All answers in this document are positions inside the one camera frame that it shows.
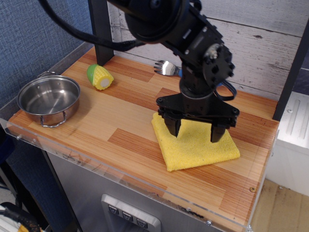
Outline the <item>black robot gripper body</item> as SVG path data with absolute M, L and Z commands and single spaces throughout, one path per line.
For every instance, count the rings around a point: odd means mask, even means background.
M 236 125 L 239 110 L 219 100 L 214 94 L 205 98 L 192 99 L 181 93 L 159 97 L 156 100 L 158 113 L 164 116 L 180 115 L 181 120 L 192 120 L 209 124 L 225 124 L 226 128 Z

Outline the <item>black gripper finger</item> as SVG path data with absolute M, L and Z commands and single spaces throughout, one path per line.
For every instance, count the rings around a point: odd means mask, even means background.
M 212 124 L 211 125 L 211 142 L 216 143 L 220 141 L 226 130 L 225 124 Z
M 164 116 L 164 122 L 169 130 L 170 134 L 177 137 L 180 127 L 181 127 L 181 119 L 182 117 L 180 115 L 167 115 Z

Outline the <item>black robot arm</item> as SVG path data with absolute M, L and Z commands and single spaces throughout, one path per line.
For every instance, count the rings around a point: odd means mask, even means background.
M 162 44 L 182 62 L 180 93 L 157 99 L 158 113 L 177 136 L 181 121 L 211 124 L 211 141 L 218 142 L 236 125 L 239 110 L 225 103 L 216 88 L 233 76 L 232 54 L 222 35 L 191 0 L 114 0 L 125 13 L 131 34 L 145 44 Z

